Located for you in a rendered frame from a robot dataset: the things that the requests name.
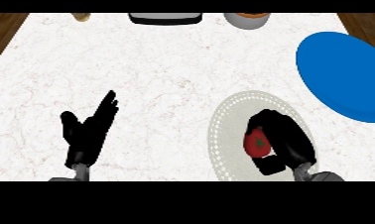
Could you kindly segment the grey pot with orange rim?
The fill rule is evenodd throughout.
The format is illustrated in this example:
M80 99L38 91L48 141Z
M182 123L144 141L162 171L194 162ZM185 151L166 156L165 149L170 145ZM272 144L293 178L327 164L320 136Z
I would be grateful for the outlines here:
M228 22L243 30L261 28L271 17L271 13L227 13Z

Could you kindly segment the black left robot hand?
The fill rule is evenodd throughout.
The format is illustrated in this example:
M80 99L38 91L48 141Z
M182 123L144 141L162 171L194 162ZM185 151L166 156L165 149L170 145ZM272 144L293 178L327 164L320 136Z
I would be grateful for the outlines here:
M95 164L119 111L117 104L116 92L111 90L85 123L72 111L63 113L64 138L70 144L67 168L79 164L91 167Z

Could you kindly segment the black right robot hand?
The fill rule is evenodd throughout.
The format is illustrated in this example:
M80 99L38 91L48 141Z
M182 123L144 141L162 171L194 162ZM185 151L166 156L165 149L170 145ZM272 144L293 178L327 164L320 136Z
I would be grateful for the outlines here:
M253 158L264 175L295 170L305 163L317 163L315 149L308 135L290 116L265 109L249 121L246 136L261 128L272 145L272 152L264 158Z

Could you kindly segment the red tomato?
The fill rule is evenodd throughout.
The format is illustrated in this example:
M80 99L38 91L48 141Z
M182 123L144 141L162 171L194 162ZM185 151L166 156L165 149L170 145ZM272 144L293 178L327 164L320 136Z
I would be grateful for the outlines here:
M272 145L268 136L261 128L246 136L244 148L253 158L264 158L272 152Z

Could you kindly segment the blue plate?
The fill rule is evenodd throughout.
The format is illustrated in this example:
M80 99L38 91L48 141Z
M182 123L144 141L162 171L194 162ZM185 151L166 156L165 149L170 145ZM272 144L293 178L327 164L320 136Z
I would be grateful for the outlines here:
M375 123L375 48L346 34L320 32L300 42L296 66L320 101L348 118Z

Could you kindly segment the black and grey appliance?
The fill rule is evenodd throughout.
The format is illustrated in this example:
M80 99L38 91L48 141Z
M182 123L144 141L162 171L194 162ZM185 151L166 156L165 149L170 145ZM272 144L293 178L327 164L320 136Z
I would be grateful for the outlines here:
M131 13L131 21L135 24L175 26L197 24L203 20L201 13Z

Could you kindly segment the round pale grey placemat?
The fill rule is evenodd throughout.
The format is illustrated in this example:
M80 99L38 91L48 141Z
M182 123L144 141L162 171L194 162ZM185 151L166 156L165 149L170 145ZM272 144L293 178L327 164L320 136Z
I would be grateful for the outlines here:
M275 174L264 175L244 149L249 120L265 109L278 110L289 115L314 140L297 111L283 99L259 90L234 94L219 105L209 127L210 160L216 176L222 181L295 181L290 168Z

